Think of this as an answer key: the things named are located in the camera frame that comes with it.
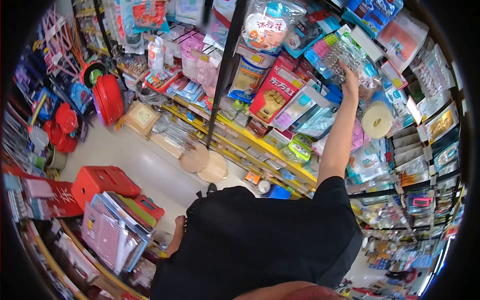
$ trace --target red lid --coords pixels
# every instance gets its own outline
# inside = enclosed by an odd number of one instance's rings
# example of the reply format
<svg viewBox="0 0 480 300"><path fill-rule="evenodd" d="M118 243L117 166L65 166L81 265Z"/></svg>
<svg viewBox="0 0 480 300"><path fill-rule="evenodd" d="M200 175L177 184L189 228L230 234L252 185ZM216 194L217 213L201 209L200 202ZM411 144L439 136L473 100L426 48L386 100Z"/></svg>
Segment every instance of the red lid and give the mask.
<svg viewBox="0 0 480 300"><path fill-rule="evenodd" d="M65 134L69 134L74 131L78 125L77 114L70 109L70 105L68 105L68 103L63 103L60 105L59 109L57 110L57 114L55 115L55 120Z"/></svg>

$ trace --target black metal pole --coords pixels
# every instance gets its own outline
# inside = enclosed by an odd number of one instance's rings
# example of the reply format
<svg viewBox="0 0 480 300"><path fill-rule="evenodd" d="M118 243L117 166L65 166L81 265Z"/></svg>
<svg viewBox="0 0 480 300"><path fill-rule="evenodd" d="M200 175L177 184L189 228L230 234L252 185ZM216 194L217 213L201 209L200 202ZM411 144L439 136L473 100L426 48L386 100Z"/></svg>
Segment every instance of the black metal pole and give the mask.
<svg viewBox="0 0 480 300"><path fill-rule="evenodd" d="M228 31L227 42L225 43L225 51L223 51L222 65L220 66L220 72L218 74L218 81L216 83L215 96L212 105L212 115L210 116L210 123L208 125L208 139L207 148L210 147L212 141L213 128L215 126L216 114L218 113L218 105L220 104L220 98L222 93L228 85L229 77L227 76L228 70L231 70L229 65L234 62L233 56L235 55L235 46L240 36L240 31L243 27L243 20L245 18L247 1L237 1L237 6L233 13L232 22L230 23L230 29Z"/></svg>
<svg viewBox="0 0 480 300"><path fill-rule="evenodd" d="M104 14L100 12L100 5L98 4L98 0L93 0L93 5L95 6L96 18L98 20L98 26L100 26L100 31L102 32L103 40L105 41L105 46L107 46L108 53L110 54L112 60L115 62L115 69L120 75L120 80L122 81L123 86L128 90L127 85L125 84L125 78L123 78L123 72L117 67L117 62L113 59L112 46L110 45L107 32L105 31L105 27L103 26Z"/></svg>

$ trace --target black t-shirt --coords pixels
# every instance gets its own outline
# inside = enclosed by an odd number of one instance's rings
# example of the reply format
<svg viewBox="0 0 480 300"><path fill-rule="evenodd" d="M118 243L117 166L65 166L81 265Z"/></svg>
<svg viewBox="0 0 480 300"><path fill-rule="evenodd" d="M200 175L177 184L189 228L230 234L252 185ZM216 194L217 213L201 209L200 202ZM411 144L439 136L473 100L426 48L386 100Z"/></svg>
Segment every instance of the black t-shirt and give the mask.
<svg viewBox="0 0 480 300"><path fill-rule="evenodd" d="M338 176L323 181L313 200L223 189L195 200L187 217L178 251L157 266L152 300L230 300L288 281L335 288L362 239Z"/></svg>

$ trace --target red plastic stool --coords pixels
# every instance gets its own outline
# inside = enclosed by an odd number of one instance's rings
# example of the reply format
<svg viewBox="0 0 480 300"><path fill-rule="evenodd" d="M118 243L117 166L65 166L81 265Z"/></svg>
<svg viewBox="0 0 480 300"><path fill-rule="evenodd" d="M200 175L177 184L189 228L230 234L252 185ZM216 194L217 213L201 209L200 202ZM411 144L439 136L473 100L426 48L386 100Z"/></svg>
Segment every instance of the red plastic stool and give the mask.
<svg viewBox="0 0 480 300"><path fill-rule="evenodd" d="M134 198L140 195L141 189L118 167L81 167L75 182L72 184L72 196L80 208L84 210L85 202L92 201L95 194L104 191Z"/></svg>

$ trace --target shoe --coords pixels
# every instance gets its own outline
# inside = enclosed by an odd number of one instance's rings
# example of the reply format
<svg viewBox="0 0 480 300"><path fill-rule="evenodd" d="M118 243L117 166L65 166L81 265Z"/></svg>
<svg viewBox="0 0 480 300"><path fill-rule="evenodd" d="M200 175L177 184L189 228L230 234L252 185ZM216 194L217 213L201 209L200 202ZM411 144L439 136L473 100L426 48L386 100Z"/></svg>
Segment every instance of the shoe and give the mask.
<svg viewBox="0 0 480 300"><path fill-rule="evenodd" d="M216 191L218 191L216 185L214 183L210 183L208 185L207 196Z"/></svg>

